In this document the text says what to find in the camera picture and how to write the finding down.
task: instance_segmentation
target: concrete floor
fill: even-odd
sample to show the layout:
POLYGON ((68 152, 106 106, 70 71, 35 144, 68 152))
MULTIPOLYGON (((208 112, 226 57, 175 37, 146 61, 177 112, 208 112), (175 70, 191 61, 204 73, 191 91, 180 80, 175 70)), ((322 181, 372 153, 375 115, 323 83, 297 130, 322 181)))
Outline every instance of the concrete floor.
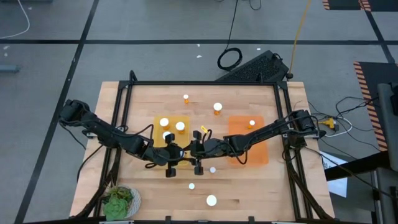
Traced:
MULTIPOLYGON (((28 32, 14 39, 78 40, 93 0, 54 0, 51 4, 22 2, 30 17, 28 32)), ((234 1, 214 0, 99 0, 88 40, 227 39, 234 1)), ((305 1, 266 0, 253 11, 240 1, 232 39, 293 40, 305 1)), ((398 12, 373 12, 384 39, 398 40, 398 12)), ((0 36, 25 29, 18 4, 0 2, 0 36)), ((364 11, 326 11, 313 1, 301 40, 377 40, 364 11)), ((277 52, 290 65, 292 45, 230 45, 243 52, 243 63, 265 50, 277 52)), ((17 74, 0 75, 0 220, 13 223, 29 183, 51 122, 55 106, 73 60, 74 44, 0 44, 0 63, 19 64, 17 74)), ((225 74, 216 66, 224 44, 101 45, 86 44, 81 53, 67 98, 79 99, 95 108, 101 82, 125 80, 133 69, 139 80, 215 80, 225 74)), ((388 46, 398 60, 398 46, 388 46)), ((236 59, 227 55, 223 63, 236 59)), ((387 62, 379 45, 298 45, 294 81, 305 83, 308 100, 318 110, 335 114, 335 103, 345 96, 361 97, 353 62, 387 62)), ((342 108, 357 105, 346 101, 342 108)), ((370 129, 364 108, 346 116, 355 126, 370 129)), ((78 138, 86 139, 76 129, 78 138)), ((376 145, 372 132, 352 130, 361 141, 376 145)), ((376 151, 347 135, 325 139, 331 145, 364 157, 376 151)), ((320 149, 341 154, 320 142, 320 149)), ((67 218, 76 187, 76 172, 83 149, 57 127, 25 222, 67 218)), ((348 198, 361 184, 349 182, 348 198)), ((338 218, 371 222, 370 213, 347 207, 334 196, 338 218)))

